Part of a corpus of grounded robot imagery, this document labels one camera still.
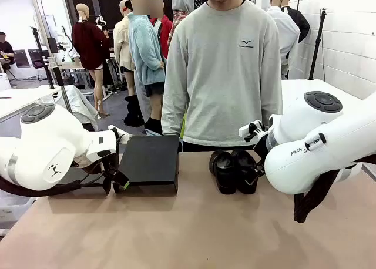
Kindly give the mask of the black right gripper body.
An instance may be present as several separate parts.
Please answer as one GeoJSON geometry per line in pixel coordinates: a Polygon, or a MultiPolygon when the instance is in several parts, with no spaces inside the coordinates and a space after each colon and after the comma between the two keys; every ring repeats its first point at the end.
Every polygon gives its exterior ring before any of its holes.
{"type": "Polygon", "coordinates": [[[265,159],[269,153],[269,150],[266,146],[268,134],[264,136],[259,136],[257,139],[257,143],[254,146],[255,153],[260,157],[260,164],[264,165],[265,159]]]}

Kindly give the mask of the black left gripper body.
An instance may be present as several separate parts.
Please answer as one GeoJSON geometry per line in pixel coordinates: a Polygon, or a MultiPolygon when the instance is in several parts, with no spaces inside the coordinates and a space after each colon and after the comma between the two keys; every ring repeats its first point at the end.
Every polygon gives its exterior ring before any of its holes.
{"type": "Polygon", "coordinates": [[[101,159],[103,165],[103,175],[110,180],[113,180],[119,168],[119,154],[112,153],[101,159]]]}

